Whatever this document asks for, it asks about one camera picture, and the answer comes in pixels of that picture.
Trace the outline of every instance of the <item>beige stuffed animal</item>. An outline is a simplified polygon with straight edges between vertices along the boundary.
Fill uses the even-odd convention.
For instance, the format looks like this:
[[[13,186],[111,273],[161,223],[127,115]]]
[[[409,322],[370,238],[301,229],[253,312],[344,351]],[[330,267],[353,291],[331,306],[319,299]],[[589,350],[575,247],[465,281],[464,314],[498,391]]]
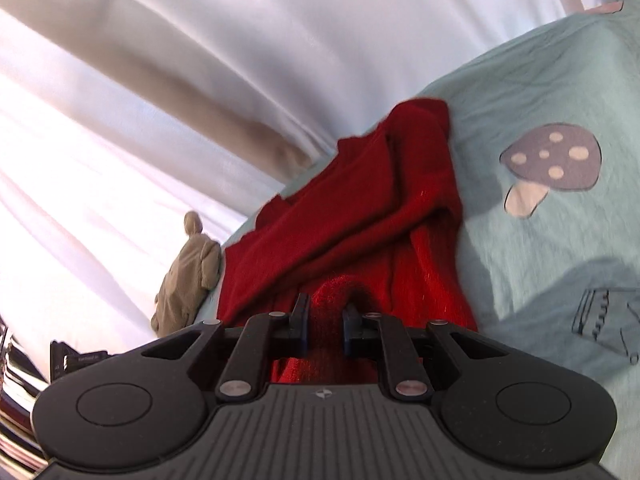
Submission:
[[[156,295],[156,313],[151,328],[159,337],[193,323],[200,305],[220,278],[220,244],[202,233],[202,221],[195,211],[184,216],[189,236]]]

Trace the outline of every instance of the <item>spiral notebook print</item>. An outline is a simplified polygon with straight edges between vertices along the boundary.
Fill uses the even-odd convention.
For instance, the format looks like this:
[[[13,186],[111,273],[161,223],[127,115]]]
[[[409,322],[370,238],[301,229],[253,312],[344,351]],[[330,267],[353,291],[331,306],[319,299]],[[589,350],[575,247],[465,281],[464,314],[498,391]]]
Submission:
[[[575,313],[572,332],[638,364],[640,288],[590,288]]]

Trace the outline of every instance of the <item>metal pin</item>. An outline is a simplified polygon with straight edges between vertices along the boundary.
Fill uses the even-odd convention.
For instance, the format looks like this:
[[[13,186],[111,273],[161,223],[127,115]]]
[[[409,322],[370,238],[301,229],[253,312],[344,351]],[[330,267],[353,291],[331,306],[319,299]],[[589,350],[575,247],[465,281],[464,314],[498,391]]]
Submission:
[[[428,390],[422,381],[402,381],[396,386],[396,392],[405,397],[418,397],[424,395]]]
[[[227,397],[242,397],[251,391],[251,385],[246,381],[227,381],[220,386],[220,393]]]

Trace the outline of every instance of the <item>red sweater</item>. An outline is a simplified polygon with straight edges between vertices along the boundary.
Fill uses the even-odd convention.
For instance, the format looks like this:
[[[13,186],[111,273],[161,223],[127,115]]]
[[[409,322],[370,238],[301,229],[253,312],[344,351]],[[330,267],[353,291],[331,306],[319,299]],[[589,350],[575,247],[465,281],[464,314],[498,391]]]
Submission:
[[[281,382],[375,382],[368,362],[342,356],[341,310],[393,314],[406,326],[476,325],[455,267],[462,204],[443,101],[396,106],[371,134],[338,142],[332,163],[290,198],[273,198],[255,230],[225,251],[218,317],[289,312],[312,295],[309,358],[274,367]]]

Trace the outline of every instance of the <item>mushroom stem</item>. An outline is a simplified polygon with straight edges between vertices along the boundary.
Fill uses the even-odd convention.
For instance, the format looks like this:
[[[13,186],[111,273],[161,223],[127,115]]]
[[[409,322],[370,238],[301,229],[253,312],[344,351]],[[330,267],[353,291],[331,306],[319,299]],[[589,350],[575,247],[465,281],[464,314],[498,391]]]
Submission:
[[[529,218],[548,193],[547,186],[521,180],[507,193],[504,210],[516,218]]]

